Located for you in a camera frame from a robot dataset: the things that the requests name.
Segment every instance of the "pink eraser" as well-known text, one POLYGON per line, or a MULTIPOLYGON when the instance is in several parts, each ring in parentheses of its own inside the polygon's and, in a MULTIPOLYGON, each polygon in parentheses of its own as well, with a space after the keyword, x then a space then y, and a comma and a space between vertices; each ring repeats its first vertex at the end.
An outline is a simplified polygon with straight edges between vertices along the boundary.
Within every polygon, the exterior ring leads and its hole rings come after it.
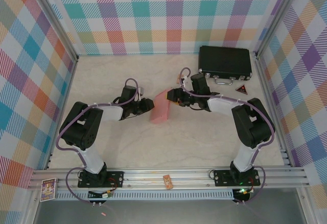
POLYGON ((166 89, 154 98, 154 108, 151 110, 150 115, 150 121, 152 123, 158 124, 168 119, 170 101, 167 100, 167 92, 169 90, 166 89))

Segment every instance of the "marble surface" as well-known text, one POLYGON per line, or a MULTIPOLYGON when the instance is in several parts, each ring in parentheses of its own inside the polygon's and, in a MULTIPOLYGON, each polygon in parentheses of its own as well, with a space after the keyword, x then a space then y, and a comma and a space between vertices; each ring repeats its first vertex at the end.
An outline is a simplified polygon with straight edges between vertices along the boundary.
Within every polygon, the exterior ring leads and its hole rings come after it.
MULTIPOLYGON (((177 75, 187 66, 197 73, 198 56, 183 55, 127 55, 82 56, 67 101, 64 118, 77 101, 84 103, 110 102, 121 94, 125 80, 135 78, 145 89, 144 97, 152 98, 167 88, 177 88, 177 75)), ((211 91, 225 96, 249 100, 264 96, 252 64, 253 77, 249 81, 235 81, 231 86, 214 84, 211 91), (245 84, 248 95, 235 89, 245 84)), ((102 122, 96 147, 108 167, 206 167, 229 166, 241 144, 232 117, 194 111, 174 104, 169 118, 161 124, 149 121, 150 113, 124 121, 102 122)), ((60 145, 67 147, 63 140, 60 145)), ((278 141, 264 147, 256 165, 283 165, 278 141)), ((50 168, 80 166, 73 152, 55 148, 50 168)))

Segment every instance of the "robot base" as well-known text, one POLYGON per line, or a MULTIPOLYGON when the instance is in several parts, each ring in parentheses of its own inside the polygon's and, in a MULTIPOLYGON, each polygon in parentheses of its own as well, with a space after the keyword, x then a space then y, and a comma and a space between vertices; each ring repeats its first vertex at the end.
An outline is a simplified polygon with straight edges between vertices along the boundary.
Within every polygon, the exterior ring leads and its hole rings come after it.
POLYGON ((216 187, 231 187, 231 186, 240 186, 240 187, 251 187, 253 180, 253 186, 260 186, 260 179, 258 175, 258 171, 255 169, 247 171, 246 180, 235 183, 233 177, 230 174, 230 170, 215 170, 214 171, 214 179, 216 187))
POLYGON ((104 165, 98 174, 92 174, 86 170, 79 173, 78 188, 121 188, 124 181, 123 171, 107 171, 104 165))

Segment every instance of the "black case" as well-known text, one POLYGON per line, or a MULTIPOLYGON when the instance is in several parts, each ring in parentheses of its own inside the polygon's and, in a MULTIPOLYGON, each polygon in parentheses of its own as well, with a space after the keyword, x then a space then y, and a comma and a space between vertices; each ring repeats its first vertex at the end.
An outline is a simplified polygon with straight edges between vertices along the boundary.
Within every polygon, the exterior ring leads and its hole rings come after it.
POLYGON ((206 77, 249 80, 252 76, 247 49, 201 46, 199 72, 206 77))

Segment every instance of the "colorful plaid backdrop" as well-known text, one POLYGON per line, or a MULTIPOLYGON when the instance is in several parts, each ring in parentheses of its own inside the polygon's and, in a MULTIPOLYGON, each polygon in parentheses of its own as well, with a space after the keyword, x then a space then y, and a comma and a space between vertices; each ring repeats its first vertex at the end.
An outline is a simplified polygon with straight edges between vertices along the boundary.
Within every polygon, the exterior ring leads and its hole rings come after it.
POLYGON ((249 48, 270 2, 49 1, 75 46, 86 54, 193 53, 204 44, 249 48), (82 43, 80 46, 73 36, 82 43))
POLYGON ((277 11, 281 7, 282 2, 283 2, 283 0, 277 0, 273 10, 271 11, 271 13, 268 17, 268 20, 266 21, 265 27, 263 28, 263 30, 260 34, 260 37, 259 37, 257 43, 255 44, 255 47, 254 47, 255 52, 257 52, 259 50, 260 44, 262 43, 263 39, 266 37, 267 31, 270 28, 270 26, 276 16, 277 11))
POLYGON ((57 126, 73 61, 36 0, 0 0, 0 223, 17 223, 57 126))
POLYGON ((262 61, 296 165, 327 223, 327 0, 294 0, 262 61))

